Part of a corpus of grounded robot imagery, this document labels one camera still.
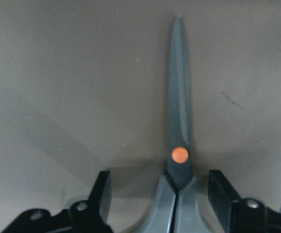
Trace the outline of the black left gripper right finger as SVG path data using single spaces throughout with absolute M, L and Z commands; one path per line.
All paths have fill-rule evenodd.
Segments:
M 231 233 L 240 195 L 220 170 L 210 170 L 208 199 L 225 233 Z

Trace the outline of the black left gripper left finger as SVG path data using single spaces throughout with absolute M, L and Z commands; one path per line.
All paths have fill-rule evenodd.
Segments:
M 87 201 L 89 210 L 105 225 L 108 220 L 111 200 L 111 173 L 108 170 L 100 171 Z

